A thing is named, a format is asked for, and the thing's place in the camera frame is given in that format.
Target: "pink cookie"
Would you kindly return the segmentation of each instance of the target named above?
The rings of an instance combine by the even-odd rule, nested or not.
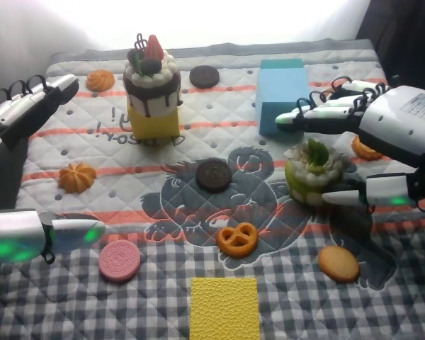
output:
[[[129,280],[135,275],[139,265],[139,249],[124,239],[107,244],[99,255],[99,270],[110,281]]]

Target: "gingham pattern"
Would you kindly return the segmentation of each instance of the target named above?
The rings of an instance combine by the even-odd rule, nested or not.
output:
[[[330,58],[336,60],[337,56],[341,57],[341,62],[332,64]],[[302,57],[308,63],[309,80],[314,82],[330,81],[343,74],[354,79],[384,77],[377,61],[353,61],[362,56],[376,58],[372,50],[266,57]],[[188,70],[197,64],[219,67],[221,86],[255,84],[258,70],[255,64],[263,57],[180,59],[183,87],[189,87]],[[324,64],[315,63],[318,57]],[[119,80],[123,65],[124,61],[61,62],[52,65],[49,72],[78,75],[81,91],[85,91],[83,80],[90,70],[115,70]],[[122,84],[117,81],[113,90],[121,89]],[[182,98],[185,101],[182,123],[251,119],[253,98],[254,91],[186,94]],[[207,104],[218,108],[214,115],[204,109]],[[75,98],[61,108],[42,131],[94,128],[99,120],[107,121],[108,127],[115,127],[117,122],[110,122],[112,107],[116,107],[116,119],[119,119],[124,110],[120,97]],[[67,110],[73,110],[76,119],[68,116]],[[278,160],[290,146],[258,136],[255,127],[232,126],[213,131],[186,129],[183,134],[184,143],[168,148],[165,153],[147,154],[142,162],[135,156],[139,156],[142,148],[127,146],[126,149],[118,143],[103,143],[103,138],[95,139],[94,133],[38,137],[30,144],[24,174],[57,169],[66,162],[60,156],[64,148],[69,150],[69,160],[74,162],[91,155],[90,160],[98,162],[93,164],[95,166],[135,166],[175,164],[181,160],[201,159],[204,155],[228,157],[230,150],[236,147],[260,147]],[[350,152],[350,134],[322,138],[339,151]],[[218,142],[216,148],[210,147],[211,142],[217,141],[222,144]],[[397,162],[378,161],[360,164],[357,173],[365,177],[375,172],[400,171],[400,168],[404,169]],[[276,169],[270,180],[279,178],[283,178],[283,169]],[[140,198],[149,192],[160,192],[165,180],[165,174],[98,178],[83,195],[54,200],[60,190],[53,180],[31,179],[22,185],[18,206],[56,213],[99,211],[110,209],[110,206],[115,210],[139,210]],[[129,185],[134,189],[132,195],[127,194]],[[112,189],[116,191],[113,199],[109,196]],[[40,259],[3,265],[0,339],[188,339],[191,279],[233,276],[258,280],[262,339],[425,339],[425,215],[415,209],[377,211],[373,215],[377,233],[371,241],[362,244],[337,231],[331,233],[328,219],[322,216],[306,216],[306,220],[307,224],[299,227],[275,219],[280,225],[293,228],[294,241],[234,270],[227,269],[226,259],[215,246],[195,246],[170,238],[150,242],[142,237],[134,239],[141,252],[140,269],[124,285],[107,283],[99,275],[98,256],[104,242],[92,249],[58,256],[51,266]],[[352,209],[336,212],[330,221],[333,230],[356,231],[361,225],[369,229],[368,223],[371,224],[359,211]],[[117,223],[111,217],[109,223],[112,222],[109,234],[135,233],[148,228],[146,224]],[[319,250],[328,244],[342,245],[357,256],[362,271],[357,283],[337,285],[319,270]],[[382,269],[381,273],[387,277],[379,278],[374,268]]]

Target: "yellow box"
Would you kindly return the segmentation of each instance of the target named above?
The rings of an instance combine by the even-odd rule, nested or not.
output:
[[[191,340],[258,340],[255,278],[193,278]]]
[[[140,115],[129,104],[129,101],[127,102],[127,109],[134,137],[138,140],[178,137],[180,135],[178,108],[162,117]]]

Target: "strawberry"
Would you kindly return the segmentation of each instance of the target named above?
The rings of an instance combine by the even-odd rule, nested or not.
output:
[[[151,34],[148,38],[148,45],[144,51],[144,58],[157,60],[163,60],[164,58],[164,50],[154,34]]]

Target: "koala print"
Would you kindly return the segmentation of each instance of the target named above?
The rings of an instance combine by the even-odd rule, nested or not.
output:
[[[184,236],[196,246],[215,247],[216,234],[220,228],[250,222],[259,231],[259,243],[255,251],[240,259],[224,254],[219,256],[226,268],[234,270],[252,264],[264,254],[290,246],[315,218],[315,209],[290,198],[284,178],[269,180],[274,172],[274,163],[267,151],[253,147],[231,151],[227,163],[232,170],[232,182],[221,193],[208,193],[198,187],[196,170],[203,161],[200,159],[166,165],[164,170],[167,180],[161,192],[148,193],[142,197],[143,210],[157,220],[145,231],[146,239],[159,241],[167,235],[174,239]],[[339,218],[331,219],[331,223],[339,222]],[[344,247],[351,244],[349,240],[343,241],[339,235],[335,238],[332,236],[332,239],[344,243]],[[367,256],[367,261],[379,262],[382,255],[384,259],[391,258],[384,249],[371,245],[378,252],[375,256]],[[396,269],[395,260],[386,262],[390,265],[382,268],[384,273],[372,280],[375,274],[368,271],[368,278],[364,278],[362,283],[372,289],[381,289]]]

